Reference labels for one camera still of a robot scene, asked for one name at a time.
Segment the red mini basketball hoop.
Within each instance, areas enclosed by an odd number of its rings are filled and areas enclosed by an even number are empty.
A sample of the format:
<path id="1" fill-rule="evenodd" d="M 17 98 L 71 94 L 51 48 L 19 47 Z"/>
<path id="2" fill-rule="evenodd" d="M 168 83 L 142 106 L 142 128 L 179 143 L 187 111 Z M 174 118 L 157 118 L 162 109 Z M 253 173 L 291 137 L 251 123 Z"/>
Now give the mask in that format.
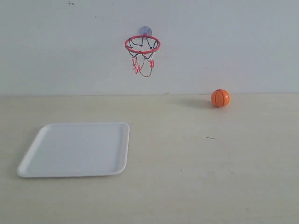
<path id="1" fill-rule="evenodd" d="M 135 35 L 128 38 L 124 45 L 131 56 L 135 74 L 150 77 L 155 67 L 154 55 L 160 49 L 161 42 L 150 35 Z"/>

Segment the clear suction cup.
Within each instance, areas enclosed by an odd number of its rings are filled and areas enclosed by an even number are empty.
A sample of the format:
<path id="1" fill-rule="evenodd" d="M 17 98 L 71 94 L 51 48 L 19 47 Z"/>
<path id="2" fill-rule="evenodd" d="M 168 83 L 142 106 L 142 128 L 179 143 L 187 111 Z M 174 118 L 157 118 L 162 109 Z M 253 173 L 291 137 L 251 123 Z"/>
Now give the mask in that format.
<path id="1" fill-rule="evenodd" d="M 139 34 L 152 36 L 152 29 L 148 26 L 143 26 L 143 27 L 139 28 Z"/>

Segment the small orange basketball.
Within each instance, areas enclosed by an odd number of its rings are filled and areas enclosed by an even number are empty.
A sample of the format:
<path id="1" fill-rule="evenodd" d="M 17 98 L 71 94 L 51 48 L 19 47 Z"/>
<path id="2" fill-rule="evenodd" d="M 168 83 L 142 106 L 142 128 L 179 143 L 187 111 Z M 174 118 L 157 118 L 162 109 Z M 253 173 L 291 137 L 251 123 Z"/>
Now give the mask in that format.
<path id="1" fill-rule="evenodd" d="M 217 89 L 211 95 L 211 102 L 215 107 L 225 107 L 230 102 L 230 94 L 224 89 Z"/>

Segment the white plastic tray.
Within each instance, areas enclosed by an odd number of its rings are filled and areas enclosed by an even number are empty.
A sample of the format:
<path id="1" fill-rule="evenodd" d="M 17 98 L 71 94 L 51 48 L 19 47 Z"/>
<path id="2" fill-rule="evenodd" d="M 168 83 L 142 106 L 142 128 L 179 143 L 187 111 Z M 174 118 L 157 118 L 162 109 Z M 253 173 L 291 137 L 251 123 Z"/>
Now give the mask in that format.
<path id="1" fill-rule="evenodd" d="M 24 178 L 118 175 L 127 164 L 129 133 L 124 122 L 45 125 L 17 174 Z"/>

